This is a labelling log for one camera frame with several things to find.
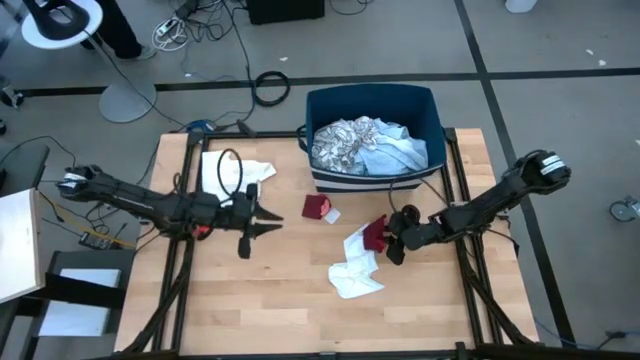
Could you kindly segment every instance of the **white board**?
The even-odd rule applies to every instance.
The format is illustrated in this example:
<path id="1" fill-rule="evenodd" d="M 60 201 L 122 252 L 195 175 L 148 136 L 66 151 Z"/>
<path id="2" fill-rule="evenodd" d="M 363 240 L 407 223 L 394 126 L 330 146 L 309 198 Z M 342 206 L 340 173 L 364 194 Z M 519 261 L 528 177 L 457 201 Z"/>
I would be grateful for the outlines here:
<path id="1" fill-rule="evenodd" d="M 44 285 L 38 260 L 37 192 L 0 197 L 0 303 Z"/>
<path id="2" fill-rule="evenodd" d="M 60 276 L 117 287 L 120 270 L 62 269 Z M 107 326 L 109 311 L 99 306 L 51 301 L 39 336 L 101 336 Z"/>

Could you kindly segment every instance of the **wooden table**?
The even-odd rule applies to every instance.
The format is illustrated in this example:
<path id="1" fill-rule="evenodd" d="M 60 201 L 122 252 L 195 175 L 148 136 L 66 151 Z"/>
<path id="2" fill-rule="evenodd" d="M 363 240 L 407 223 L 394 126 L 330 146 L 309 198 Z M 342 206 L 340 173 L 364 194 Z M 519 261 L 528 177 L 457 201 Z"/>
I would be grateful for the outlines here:
<path id="1" fill-rule="evenodd" d="M 484 138 L 479 129 L 457 133 L 471 195 L 477 196 L 495 184 Z M 151 189 L 161 193 L 173 189 L 172 178 L 181 171 L 185 144 L 184 134 L 162 136 Z M 342 213 L 334 225 L 302 218 L 305 195 L 315 193 L 315 188 L 306 154 L 295 139 L 214 140 L 210 150 L 227 147 L 243 159 L 275 166 L 278 174 L 263 183 L 260 202 L 285 218 L 284 228 L 253 241 L 250 260 L 238 258 L 237 232 L 214 231 L 196 243 L 181 354 L 440 350 L 453 348 L 456 341 L 473 347 L 454 244 L 407 251 L 402 266 L 377 255 L 380 270 L 373 278 L 385 289 L 344 300 L 329 283 L 327 270 L 345 260 L 342 242 L 347 236 L 389 214 L 387 193 L 331 195 Z M 191 190 L 198 158 L 196 151 Z M 440 175 L 428 181 L 443 193 Z M 444 207 L 426 186 L 393 196 L 398 206 L 415 204 L 425 216 Z M 508 234 L 502 221 L 496 221 L 493 229 Z M 491 233 L 485 234 L 484 243 L 495 299 L 521 331 L 536 340 L 512 244 Z M 135 258 L 116 350 L 134 339 L 158 304 L 167 247 L 168 241 L 155 241 Z M 490 339 L 486 312 L 479 298 L 477 302 L 484 336 Z M 170 312 L 167 317 L 165 334 L 171 334 L 174 315 Z M 169 337 L 165 335 L 165 348 Z"/>

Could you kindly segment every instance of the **red fabric piece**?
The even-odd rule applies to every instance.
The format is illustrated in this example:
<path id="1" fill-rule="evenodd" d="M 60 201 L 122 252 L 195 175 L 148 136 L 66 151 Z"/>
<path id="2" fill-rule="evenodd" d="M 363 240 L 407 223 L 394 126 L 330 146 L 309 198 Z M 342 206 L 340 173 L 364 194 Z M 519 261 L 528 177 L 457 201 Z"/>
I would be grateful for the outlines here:
<path id="1" fill-rule="evenodd" d="M 381 253 L 387 244 L 384 242 L 384 222 L 387 215 L 382 215 L 362 232 L 364 248 Z"/>
<path id="2" fill-rule="evenodd" d="M 302 216 L 310 219 L 322 219 L 326 214 L 322 213 L 322 205 L 328 202 L 331 208 L 331 202 L 326 195 L 307 195 L 302 208 Z"/>

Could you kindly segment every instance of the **white cloth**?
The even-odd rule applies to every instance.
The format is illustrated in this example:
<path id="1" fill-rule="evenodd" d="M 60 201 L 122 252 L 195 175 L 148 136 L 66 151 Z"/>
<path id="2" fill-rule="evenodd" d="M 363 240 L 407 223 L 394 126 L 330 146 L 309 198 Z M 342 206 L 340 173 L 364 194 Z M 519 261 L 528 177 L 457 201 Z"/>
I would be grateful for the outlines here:
<path id="1" fill-rule="evenodd" d="M 378 270 L 378 264 L 375 253 L 364 248 L 362 231 L 368 225 L 364 224 L 344 241 L 347 262 L 333 264 L 329 268 L 329 281 L 343 299 L 352 299 L 384 289 L 384 285 L 371 279 L 371 274 Z"/>
<path id="2" fill-rule="evenodd" d="M 202 190 L 210 194 L 217 195 L 220 201 L 229 198 L 222 190 L 218 181 L 218 159 L 222 151 L 208 151 L 202 154 Z M 230 159 L 230 153 L 226 153 L 220 164 L 220 178 L 228 192 L 232 192 L 238 186 L 239 167 L 237 160 Z M 261 163 L 255 160 L 242 160 L 242 184 L 240 191 L 247 190 L 250 183 L 258 183 L 260 191 L 260 181 L 264 181 L 276 174 L 276 169 L 271 163 Z"/>

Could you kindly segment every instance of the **concrete floor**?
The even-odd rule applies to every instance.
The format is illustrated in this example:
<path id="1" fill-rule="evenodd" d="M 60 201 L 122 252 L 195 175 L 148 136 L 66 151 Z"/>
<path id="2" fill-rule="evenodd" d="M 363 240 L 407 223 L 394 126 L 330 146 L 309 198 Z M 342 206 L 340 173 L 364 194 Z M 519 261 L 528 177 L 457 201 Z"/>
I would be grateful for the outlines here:
<path id="1" fill-rule="evenodd" d="M 148 42 L 152 28 L 171 13 L 164 0 L 120 3 L 141 42 Z M 347 11 L 357 8 L 351 0 L 335 3 Z M 490 73 L 640 66 L 634 37 L 640 29 L 637 1 L 540 0 L 523 15 L 509 14 L 503 3 L 464 0 Z M 456 4 L 450 0 L 376 0 L 358 16 L 340 16 L 327 7 L 327 16 L 320 20 L 264 26 L 250 25 L 244 13 L 236 19 L 254 74 L 266 70 L 280 70 L 292 78 L 390 74 L 405 79 L 398 81 L 411 81 L 419 78 L 400 75 L 476 72 Z M 183 51 L 161 53 L 150 61 L 122 67 L 127 73 L 149 76 L 156 84 L 202 81 L 184 76 L 179 66 L 183 56 Z M 288 61 L 279 60 L 285 56 Z M 234 36 L 215 44 L 195 44 L 190 58 L 189 71 L 197 69 L 208 78 L 245 76 Z M 606 61 L 606 66 L 600 67 L 599 60 Z M 19 32 L 0 59 L 0 72 L 22 89 L 105 86 L 113 78 L 95 53 L 80 47 L 38 50 L 26 44 Z M 573 169 L 567 188 L 552 196 L 533 197 L 532 202 L 576 340 L 597 345 L 605 330 L 640 329 L 635 263 L 640 257 L 635 232 L 640 222 L 617 223 L 608 215 L 612 201 L 637 194 L 640 170 L 632 164 L 640 154 L 636 143 L 640 128 L 634 125 L 640 113 L 640 77 L 598 76 L 597 72 L 582 73 L 581 78 L 557 75 L 491 81 L 490 85 L 516 154 L 537 148 L 555 150 Z M 412 83 L 433 90 L 445 126 L 482 128 L 495 173 L 507 167 L 480 81 Z M 295 129 L 304 121 L 307 92 L 326 86 L 331 85 L 294 86 L 283 104 L 257 108 L 251 126 Z M 280 91 L 266 88 L 261 93 L 275 97 Z M 181 121 L 213 119 L 228 110 L 247 109 L 248 95 L 247 89 L 164 91 L 159 93 L 157 107 Z M 158 135 L 175 125 L 155 112 L 127 125 L 108 123 L 98 112 L 98 99 L 98 95 L 39 96 L 28 98 L 19 111 L 2 107 L 0 117 L 9 123 L 4 139 L 18 142 L 52 135 L 76 154 L 79 163 L 99 164 L 121 179 L 135 181 Z M 55 145 L 51 150 L 45 180 L 59 178 L 70 163 Z M 43 184 L 41 190 L 61 201 L 51 184 Z M 43 209 L 44 216 L 52 219 L 48 211 Z M 512 211 L 512 217 L 533 312 L 540 323 L 556 331 L 521 211 Z M 109 224 L 117 229 L 123 221 L 133 224 L 126 215 Z M 136 232 L 135 226 L 128 226 L 123 237 L 133 239 Z M 47 224 L 43 224 L 42 238 L 43 265 L 54 250 L 78 249 L 70 234 Z M 19 340 L 20 329 L 26 326 L 18 322 L 12 342 Z M 541 328 L 539 332 L 545 343 L 559 345 L 552 335 Z M 92 340 L 45 339 L 36 359 L 105 355 L 113 341 L 113 335 Z M 640 351 L 640 338 L 614 340 L 607 349 Z M 9 346 L 2 359 L 15 359 L 15 351 Z"/>

